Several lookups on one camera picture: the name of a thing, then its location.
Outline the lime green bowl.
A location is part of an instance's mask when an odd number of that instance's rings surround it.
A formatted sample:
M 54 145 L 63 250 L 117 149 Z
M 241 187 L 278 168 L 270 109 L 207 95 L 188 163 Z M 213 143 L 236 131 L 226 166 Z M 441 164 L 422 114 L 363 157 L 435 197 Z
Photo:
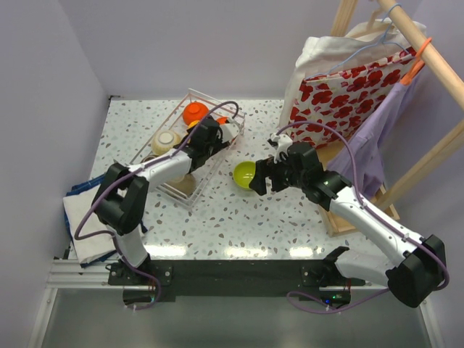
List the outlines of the lime green bowl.
M 255 162 L 243 161 L 237 164 L 233 171 L 233 180 L 235 184 L 243 190 L 251 191 L 249 184 L 254 178 L 255 170 Z

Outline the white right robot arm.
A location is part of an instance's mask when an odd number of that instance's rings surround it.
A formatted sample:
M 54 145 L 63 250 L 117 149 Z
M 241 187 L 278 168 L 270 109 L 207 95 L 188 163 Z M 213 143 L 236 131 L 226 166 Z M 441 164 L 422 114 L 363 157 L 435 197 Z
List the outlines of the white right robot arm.
M 346 278 L 377 283 L 408 307 L 417 307 L 429 294 L 448 285 L 441 239 L 435 235 L 424 238 L 393 220 L 343 175 L 326 170 L 308 143 L 277 135 L 268 142 L 275 154 L 256 161 L 250 189 L 260 196 L 268 190 L 300 189 L 309 201 L 345 219 L 383 253 L 361 257 L 349 248 L 338 248 L 323 266 L 328 283 L 338 285 Z

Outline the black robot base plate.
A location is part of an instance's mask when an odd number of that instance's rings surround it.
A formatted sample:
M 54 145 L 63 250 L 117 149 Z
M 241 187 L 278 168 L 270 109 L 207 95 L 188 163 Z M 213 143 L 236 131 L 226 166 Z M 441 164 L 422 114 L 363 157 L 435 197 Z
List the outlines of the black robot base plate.
M 106 265 L 108 284 L 123 288 L 125 305 L 173 302 L 177 297 L 284 297 L 319 295 L 327 286 L 363 286 L 323 260 L 152 260 L 133 271 L 122 261 Z

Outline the yellow orange bowl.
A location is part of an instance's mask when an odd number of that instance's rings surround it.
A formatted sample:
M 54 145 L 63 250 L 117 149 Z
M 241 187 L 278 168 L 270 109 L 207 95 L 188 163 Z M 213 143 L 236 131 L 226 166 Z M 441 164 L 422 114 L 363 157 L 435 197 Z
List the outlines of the yellow orange bowl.
M 195 121 L 191 122 L 188 125 L 188 129 L 195 127 L 198 123 L 200 123 L 200 120 L 195 120 Z

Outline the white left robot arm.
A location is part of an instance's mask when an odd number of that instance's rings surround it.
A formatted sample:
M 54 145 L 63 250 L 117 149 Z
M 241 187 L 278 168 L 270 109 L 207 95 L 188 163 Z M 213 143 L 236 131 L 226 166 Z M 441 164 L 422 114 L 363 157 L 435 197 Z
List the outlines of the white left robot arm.
M 110 166 L 92 209 L 115 235 L 116 250 L 128 263 L 125 277 L 132 283 L 143 284 L 150 276 L 150 267 L 145 263 L 149 254 L 139 236 L 149 191 L 202 167 L 210 157 L 229 147 L 239 133 L 232 119 L 220 124 L 208 116 L 188 129 L 181 143 L 152 161 L 129 167 Z

